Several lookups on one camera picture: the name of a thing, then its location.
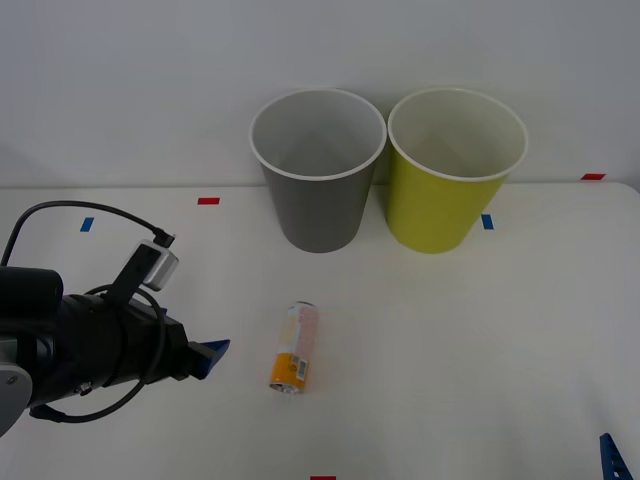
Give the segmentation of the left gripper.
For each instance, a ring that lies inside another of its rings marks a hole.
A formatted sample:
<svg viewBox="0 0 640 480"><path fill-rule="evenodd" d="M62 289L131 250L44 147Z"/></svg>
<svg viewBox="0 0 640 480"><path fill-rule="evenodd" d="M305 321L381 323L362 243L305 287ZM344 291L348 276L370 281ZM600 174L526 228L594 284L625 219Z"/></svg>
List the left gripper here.
<svg viewBox="0 0 640 480"><path fill-rule="evenodd" d="M155 312L137 300L112 310L97 296L68 295L60 304L60 396L146 379L150 383L190 376L204 380L228 350L229 339L187 340L184 326L165 318L166 339L159 364L148 368L159 338Z"/></svg>

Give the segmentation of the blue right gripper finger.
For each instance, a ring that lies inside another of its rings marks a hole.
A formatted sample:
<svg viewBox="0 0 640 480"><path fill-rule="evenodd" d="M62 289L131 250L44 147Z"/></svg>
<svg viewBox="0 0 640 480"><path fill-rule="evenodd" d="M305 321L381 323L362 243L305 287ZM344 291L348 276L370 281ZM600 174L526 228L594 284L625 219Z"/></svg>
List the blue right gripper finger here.
<svg viewBox="0 0 640 480"><path fill-rule="evenodd" d="M621 453L612 436L604 433L599 438L600 459L604 480L633 480Z"/></svg>

